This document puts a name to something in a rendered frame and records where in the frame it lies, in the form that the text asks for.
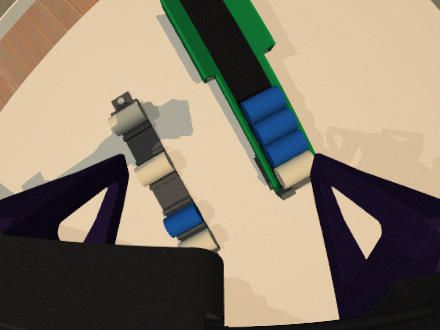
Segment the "blue plastic bar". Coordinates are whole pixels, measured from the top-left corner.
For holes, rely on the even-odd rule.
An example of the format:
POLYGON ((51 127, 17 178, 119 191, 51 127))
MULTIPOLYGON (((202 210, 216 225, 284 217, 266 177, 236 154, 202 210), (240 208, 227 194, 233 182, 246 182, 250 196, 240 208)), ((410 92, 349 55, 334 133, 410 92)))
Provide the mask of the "blue plastic bar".
POLYGON ((192 203, 163 219, 164 227, 172 238, 175 238, 203 222, 203 216, 195 203, 192 203))
POLYGON ((308 142, 299 129, 295 129, 263 147, 264 153, 273 168, 284 164, 308 149, 308 142))
POLYGON ((297 120, 288 107, 252 125, 253 132, 263 147, 297 128, 297 120))
POLYGON ((276 85, 240 103, 241 109, 253 125, 287 106, 286 99, 276 85))

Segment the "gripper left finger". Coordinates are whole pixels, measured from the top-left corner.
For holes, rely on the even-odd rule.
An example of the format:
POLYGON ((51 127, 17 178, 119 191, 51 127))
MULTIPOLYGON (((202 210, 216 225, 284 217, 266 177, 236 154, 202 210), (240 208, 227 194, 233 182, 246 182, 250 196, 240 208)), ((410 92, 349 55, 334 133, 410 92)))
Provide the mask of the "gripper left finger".
POLYGON ((117 154, 73 174, 3 198, 0 200, 0 231, 11 236, 60 240, 60 223, 108 187, 83 242, 115 244, 128 181, 125 156, 117 154))

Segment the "beige cylinder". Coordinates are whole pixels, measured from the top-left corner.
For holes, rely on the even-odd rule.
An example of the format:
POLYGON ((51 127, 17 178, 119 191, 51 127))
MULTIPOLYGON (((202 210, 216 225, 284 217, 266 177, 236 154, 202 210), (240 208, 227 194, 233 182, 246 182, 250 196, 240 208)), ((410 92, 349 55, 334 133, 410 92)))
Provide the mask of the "beige cylinder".
POLYGON ((134 168, 138 181, 144 187, 152 184, 174 170, 174 164, 165 151, 134 168))
POLYGON ((108 123, 117 136, 121 136, 144 121, 148 120, 148 116, 141 106, 136 101, 120 112, 108 118, 108 123))
POLYGON ((214 237, 212 231, 207 228, 192 237, 178 243, 179 247, 199 247, 208 250, 213 250, 218 247, 216 238, 214 237))
POLYGON ((275 175, 284 189, 310 176, 314 156, 307 150, 284 164, 274 168, 275 175))

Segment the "dark grey mounting plate with hexagonal hole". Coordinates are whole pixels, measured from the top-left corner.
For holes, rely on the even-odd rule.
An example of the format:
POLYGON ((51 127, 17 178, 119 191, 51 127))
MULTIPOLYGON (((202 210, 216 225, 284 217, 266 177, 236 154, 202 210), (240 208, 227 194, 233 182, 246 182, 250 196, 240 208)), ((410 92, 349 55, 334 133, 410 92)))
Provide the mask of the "dark grey mounting plate with hexagonal hole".
POLYGON ((127 103, 131 102, 132 100, 133 99, 132 99, 131 95, 127 91, 124 94, 117 97, 116 99, 112 100, 111 103, 116 111, 117 109, 121 108, 122 106, 126 105, 127 103))

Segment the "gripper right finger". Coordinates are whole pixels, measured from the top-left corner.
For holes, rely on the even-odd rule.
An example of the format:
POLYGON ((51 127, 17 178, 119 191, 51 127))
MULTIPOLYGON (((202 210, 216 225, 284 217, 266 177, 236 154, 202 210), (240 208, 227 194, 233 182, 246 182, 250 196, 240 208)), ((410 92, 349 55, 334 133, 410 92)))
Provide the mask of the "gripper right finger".
POLYGON ((339 319, 365 316, 402 279, 440 273, 439 198, 321 153, 314 155, 310 180, 339 319), (332 187, 381 225, 381 237, 367 259, 332 187))

